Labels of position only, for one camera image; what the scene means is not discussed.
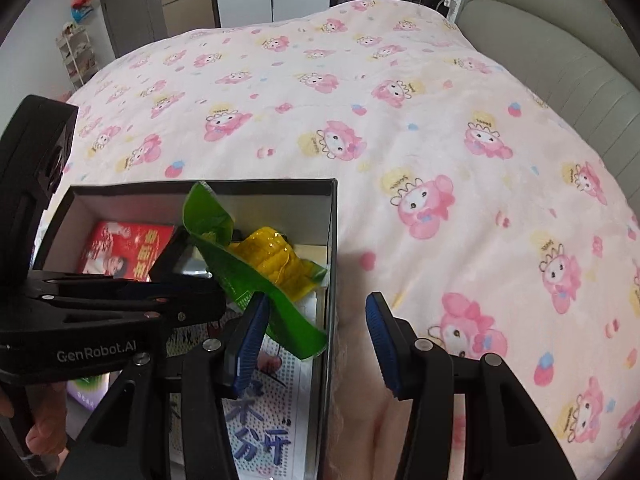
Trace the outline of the person's left hand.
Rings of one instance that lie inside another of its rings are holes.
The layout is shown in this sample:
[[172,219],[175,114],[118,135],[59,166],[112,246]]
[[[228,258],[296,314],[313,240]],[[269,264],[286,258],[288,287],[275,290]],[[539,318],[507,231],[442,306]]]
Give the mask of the person's left hand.
[[32,387],[28,394],[29,406],[34,416],[25,442],[37,455],[58,455],[66,448],[66,383]]

